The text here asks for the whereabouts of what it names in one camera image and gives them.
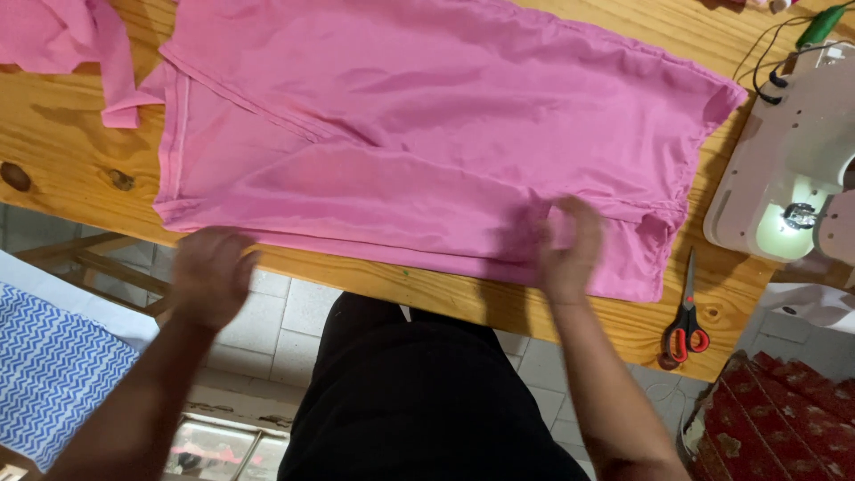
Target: sewing machine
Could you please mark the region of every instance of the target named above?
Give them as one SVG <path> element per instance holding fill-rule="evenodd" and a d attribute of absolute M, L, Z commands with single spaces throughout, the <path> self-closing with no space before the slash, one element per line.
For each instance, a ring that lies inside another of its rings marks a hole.
<path fill-rule="evenodd" d="M 704 235 L 782 262 L 816 248 L 855 265 L 855 48 L 807 52 L 782 78 L 761 88 L 781 102 L 754 103 Z"/>

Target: scissors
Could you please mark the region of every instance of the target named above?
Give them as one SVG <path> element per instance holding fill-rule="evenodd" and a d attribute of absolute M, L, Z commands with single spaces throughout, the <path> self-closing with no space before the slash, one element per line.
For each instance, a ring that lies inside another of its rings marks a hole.
<path fill-rule="evenodd" d="M 686 288 L 677 310 L 677 319 L 665 330 L 665 353 L 681 363 L 689 353 L 703 353 L 710 346 L 710 336 L 698 325 L 694 306 L 694 249 L 689 256 Z"/>

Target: pink cloth scrap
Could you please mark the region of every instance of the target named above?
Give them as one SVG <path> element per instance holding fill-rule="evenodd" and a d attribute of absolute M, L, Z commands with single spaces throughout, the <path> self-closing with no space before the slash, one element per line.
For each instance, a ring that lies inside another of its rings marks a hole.
<path fill-rule="evenodd" d="M 70 74 L 100 62 L 104 126 L 136 128 L 137 105 L 157 103 L 133 84 L 125 24 L 106 0 L 2 0 L 0 64 L 36 74 Z"/>
<path fill-rule="evenodd" d="M 634 301 L 746 96 L 503 0 L 182 0 L 161 52 L 165 228 L 531 285 L 534 226 L 576 194 L 604 216 L 589 293 Z"/>

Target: person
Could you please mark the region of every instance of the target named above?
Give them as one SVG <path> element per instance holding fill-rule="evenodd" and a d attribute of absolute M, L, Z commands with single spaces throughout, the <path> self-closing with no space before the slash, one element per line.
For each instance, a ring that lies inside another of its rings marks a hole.
<path fill-rule="evenodd" d="M 611 346 L 585 289 L 599 214 L 575 197 L 576 242 L 542 227 L 540 286 L 563 347 L 586 449 L 601 480 L 688 480 L 673 440 Z M 174 314 L 82 425 L 44 479 L 153 481 L 217 333 L 244 304 L 258 251 L 234 229 L 188 235 L 174 261 Z M 280 480 L 587 479 L 552 439 L 486 326 L 343 293 L 321 337 Z"/>

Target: blue zigzag fabric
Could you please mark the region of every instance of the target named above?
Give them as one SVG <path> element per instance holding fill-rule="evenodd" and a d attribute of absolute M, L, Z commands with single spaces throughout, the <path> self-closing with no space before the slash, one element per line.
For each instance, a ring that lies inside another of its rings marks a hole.
<path fill-rule="evenodd" d="M 0 444 L 47 471 L 138 357 L 94 321 L 0 282 Z"/>

